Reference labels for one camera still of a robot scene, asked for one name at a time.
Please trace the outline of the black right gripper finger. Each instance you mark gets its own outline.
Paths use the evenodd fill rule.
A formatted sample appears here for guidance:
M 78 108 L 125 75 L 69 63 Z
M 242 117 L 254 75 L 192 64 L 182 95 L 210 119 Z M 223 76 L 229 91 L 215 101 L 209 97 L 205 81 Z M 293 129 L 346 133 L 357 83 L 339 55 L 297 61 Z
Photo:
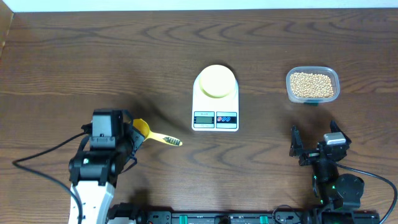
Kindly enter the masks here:
M 290 157 L 300 156 L 303 153 L 303 143 L 300 137 L 299 130 L 296 128 L 296 126 L 292 126 L 291 136 L 292 140 L 290 145 L 289 156 Z
M 351 139 L 340 129 L 340 127 L 337 125 L 336 121 L 332 120 L 330 122 L 330 130 L 332 133 L 340 133 L 340 136 L 344 137 L 346 144 L 352 143 Z

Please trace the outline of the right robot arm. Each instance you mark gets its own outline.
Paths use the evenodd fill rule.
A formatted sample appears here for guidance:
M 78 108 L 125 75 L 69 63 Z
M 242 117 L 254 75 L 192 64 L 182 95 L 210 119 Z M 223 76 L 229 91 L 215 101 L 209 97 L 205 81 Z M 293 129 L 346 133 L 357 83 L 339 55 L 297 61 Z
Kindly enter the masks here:
M 353 174 L 340 174 L 337 162 L 347 156 L 351 139 L 332 121 L 330 132 L 312 149 L 304 148 L 299 130 L 291 129 L 289 156 L 298 157 L 300 166 L 313 170 L 312 189 L 320 204 L 303 212 L 302 223 L 379 223 L 378 213 L 360 212 L 364 180 Z

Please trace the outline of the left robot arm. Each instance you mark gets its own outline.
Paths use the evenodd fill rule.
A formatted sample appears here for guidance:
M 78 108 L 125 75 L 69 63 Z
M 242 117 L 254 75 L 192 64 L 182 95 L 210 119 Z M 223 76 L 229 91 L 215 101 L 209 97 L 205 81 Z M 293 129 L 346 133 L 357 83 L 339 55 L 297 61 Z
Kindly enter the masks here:
M 91 123 L 81 128 L 81 140 L 68 170 L 71 182 L 69 223 L 122 222 L 109 217 L 118 176 L 137 164 L 144 135 L 128 110 L 94 110 Z

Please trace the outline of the yellow measuring scoop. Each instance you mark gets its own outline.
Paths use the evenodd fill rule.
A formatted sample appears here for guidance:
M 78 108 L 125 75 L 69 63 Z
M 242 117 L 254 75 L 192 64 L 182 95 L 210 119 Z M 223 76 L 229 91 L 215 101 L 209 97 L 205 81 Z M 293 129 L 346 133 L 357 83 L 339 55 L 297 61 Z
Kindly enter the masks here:
M 175 137 L 151 131 L 149 125 L 143 119 L 134 119 L 132 124 L 144 136 L 145 141 L 148 139 L 153 139 L 171 146 L 179 147 L 183 145 L 183 142 Z

